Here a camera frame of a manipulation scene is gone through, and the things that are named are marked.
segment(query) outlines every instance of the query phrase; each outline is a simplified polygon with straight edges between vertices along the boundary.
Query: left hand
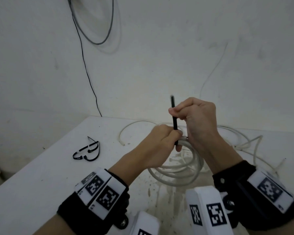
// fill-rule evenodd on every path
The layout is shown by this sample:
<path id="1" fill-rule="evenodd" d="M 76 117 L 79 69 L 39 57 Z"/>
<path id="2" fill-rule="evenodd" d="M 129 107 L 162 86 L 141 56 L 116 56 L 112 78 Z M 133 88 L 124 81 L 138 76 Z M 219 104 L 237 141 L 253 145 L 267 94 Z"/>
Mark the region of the left hand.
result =
<path id="1" fill-rule="evenodd" d="M 141 155 L 145 169 L 160 167 L 174 149 L 174 142 L 182 135 L 181 130 L 173 130 L 165 124 L 157 125 L 133 151 Z M 176 146 L 177 151 L 181 148 L 181 145 Z"/>

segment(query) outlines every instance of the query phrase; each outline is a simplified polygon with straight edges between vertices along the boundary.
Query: metal screw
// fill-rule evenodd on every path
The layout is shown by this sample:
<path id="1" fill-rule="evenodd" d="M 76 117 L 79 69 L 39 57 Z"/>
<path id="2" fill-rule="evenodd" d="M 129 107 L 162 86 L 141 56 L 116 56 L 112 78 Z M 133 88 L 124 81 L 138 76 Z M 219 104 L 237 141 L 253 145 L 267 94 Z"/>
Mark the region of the metal screw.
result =
<path id="1" fill-rule="evenodd" d="M 126 225 L 126 220 L 123 220 L 123 221 L 121 222 L 121 226 L 124 227 L 125 225 Z"/>
<path id="2" fill-rule="evenodd" d="M 229 204 L 230 206 L 234 206 L 234 205 L 235 205 L 233 201 L 228 201 L 228 204 Z"/>

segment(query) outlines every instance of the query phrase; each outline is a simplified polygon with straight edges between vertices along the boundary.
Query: white rope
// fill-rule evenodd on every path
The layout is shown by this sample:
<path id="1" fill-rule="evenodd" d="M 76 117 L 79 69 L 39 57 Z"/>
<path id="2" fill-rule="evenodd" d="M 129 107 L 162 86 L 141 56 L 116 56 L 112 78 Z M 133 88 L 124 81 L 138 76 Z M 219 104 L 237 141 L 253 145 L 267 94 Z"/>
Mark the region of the white rope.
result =
<path id="1" fill-rule="evenodd" d="M 141 121 L 136 121 L 136 122 L 150 122 L 150 123 L 153 123 L 153 124 L 157 125 L 154 122 L 146 121 L 146 120 L 141 120 Z M 120 139 L 120 136 L 121 136 L 122 131 L 126 127 L 128 127 L 131 124 L 134 124 L 136 122 L 133 122 L 133 123 L 128 124 L 119 133 L 118 140 L 119 140 L 119 142 L 120 142 L 121 145 L 123 145 L 123 146 L 125 145 L 123 143 L 123 141 L 121 141 L 121 139 Z M 259 135 L 259 136 L 257 136 L 256 138 L 253 138 L 253 139 L 249 139 L 245 134 L 243 134 L 239 130 L 236 130 L 236 129 L 231 128 L 229 126 L 218 125 L 217 127 L 233 132 L 238 137 L 239 140 L 241 139 L 241 136 L 242 136 L 246 140 L 246 142 L 244 142 L 244 143 L 239 142 L 238 144 L 232 144 L 227 139 L 225 139 L 225 138 L 223 138 L 223 139 L 230 146 L 232 146 L 235 150 L 241 151 L 241 152 L 244 152 L 244 153 L 247 153 L 249 155 L 252 155 L 253 156 L 253 164 L 254 164 L 254 166 L 257 166 L 256 159 L 259 159 L 260 161 L 264 162 L 265 164 L 267 164 L 272 169 L 272 173 L 273 174 L 276 174 L 276 176 L 279 177 L 279 175 L 278 175 L 278 169 L 284 163 L 285 158 L 279 163 L 278 166 L 274 167 L 270 163 L 266 162 L 263 158 L 257 156 L 257 150 L 258 150 L 259 144 L 260 144 L 260 142 L 261 142 L 261 140 L 263 138 L 262 135 Z M 256 145 L 255 145 L 255 148 L 254 148 L 254 152 L 251 153 L 251 152 L 246 151 L 246 149 L 249 149 L 251 147 L 251 142 L 253 142 L 255 140 L 257 142 L 256 142 Z M 200 157 L 199 153 L 192 147 L 192 145 L 188 142 L 188 140 L 187 140 L 187 138 L 185 136 L 183 136 L 180 140 L 178 140 L 178 145 L 182 145 L 182 146 L 186 147 L 192 153 L 192 159 L 189 162 L 186 162 L 186 160 L 184 158 L 184 153 L 186 151 L 188 151 L 188 150 L 185 150 L 183 148 L 182 151 L 181 151 L 181 154 L 180 154 L 183 163 L 180 163 L 179 165 L 173 165 L 173 166 L 162 165 L 159 168 L 154 168 L 160 174 L 160 176 L 157 176 L 152 171 L 152 169 L 148 169 L 149 173 L 157 181 L 159 181 L 159 182 L 161 182 L 161 183 L 163 183 L 165 185 L 168 185 L 168 186 L 175 186 L 175 187 L 178 187 L 178 186 L 187 186 L 187 185 L 191 184 L 192 182 L 194 182 L 196 180 L 196 178 L 199 176 L 200 172 L 207 172 L 207 171 L 209 171 L 209 169 L 206 170 L 206 169 L 203 168 L 203 166 L 204 166 L 204 159 L 202 157 Z M 191 172 L 188 173 L 188 174 L 186 174 L 186 172 L 185 172 L 186 169 L 189 169 L 189 171 L 191 171 Z M 162 179 L 163 176 L 167 176 L 169 178 L 174 178 L 174 179 L 185 179 L 185 178 L 190 178 L 190 179 L 187 182 L 178 182 L 178 181 L 177 182 L 176 181 L 175 182 L 172 182 L 172 181 L 167 181 L 167 180 Z"/>

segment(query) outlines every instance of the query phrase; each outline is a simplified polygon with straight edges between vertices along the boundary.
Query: white table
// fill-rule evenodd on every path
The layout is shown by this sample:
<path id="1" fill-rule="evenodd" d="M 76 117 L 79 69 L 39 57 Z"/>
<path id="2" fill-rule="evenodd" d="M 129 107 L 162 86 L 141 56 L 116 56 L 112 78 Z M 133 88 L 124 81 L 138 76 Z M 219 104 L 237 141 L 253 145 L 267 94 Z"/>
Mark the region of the white table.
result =
<path id="1" fill-rule="evenodd" d="M 35 158 L 0 186 L 0 234 L 32 234 L 57 211 L 60 203 L 73 192 L 74 185 L 95 167 L 109 168 L 132 150 L 152 129 L 152 123 L 139 122 L 122 133 L 125 146 L 118 142 L 118 133 L 134 120 L 88 117 L 80 125 Z M 282 182 L 294 193 L 294 133 L 241 130 L 250 138 L 264 135 L 259 155 L 273 165 L 284 157 L 279 170 Z M 220 131 L 230 140 L 231 132 Z M 72 154 L 88 144 L 87 136 L 100 141 L 100 156 L 94 162 L 73 160 Z M 242 154 L 249 162 L 251 156 Z M 192 234 L 187 215 L 185 190 L 211 185 L 210 173 L 201 174 L 190 186 L 172 188 L 153 179 L 145 170 L 130 186 L 128 211 L 145 210 L 161 221 L 161 234 Z M 117 234 L 115 229 L 109 234 Z"/>

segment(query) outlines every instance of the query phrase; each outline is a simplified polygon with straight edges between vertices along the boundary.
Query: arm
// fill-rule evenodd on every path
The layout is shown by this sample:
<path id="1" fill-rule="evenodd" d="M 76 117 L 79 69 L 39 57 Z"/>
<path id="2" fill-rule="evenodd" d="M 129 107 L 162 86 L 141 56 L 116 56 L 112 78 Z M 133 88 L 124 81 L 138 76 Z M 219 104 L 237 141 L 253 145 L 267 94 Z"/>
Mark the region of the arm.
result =
<path id="1" fill-rule="evenodd" d="M 120 177 L 128 186 L 147 169 L 161 166 L 174 148 L 174 142 L 180 139 L 182 132 L 167 125 L 158 125 L 131 152 L 125 154 L 109 171 Z M 54 215 L 35 235 L 73 235 L 73 231 L 59 216 Z"/>
<path id="2" fill-rule="evenodd" d="M 213 174 L 230 168 L 243 159 L 229 146 L 217 131 L 216 106 L 196 98 L 188 98 L 169 113 L 186 121 L 188 140 L 207 162 Z M 268 231 L 248 231 L 250 235 L 294 234 L 294 219 L 279 228 Z"/>

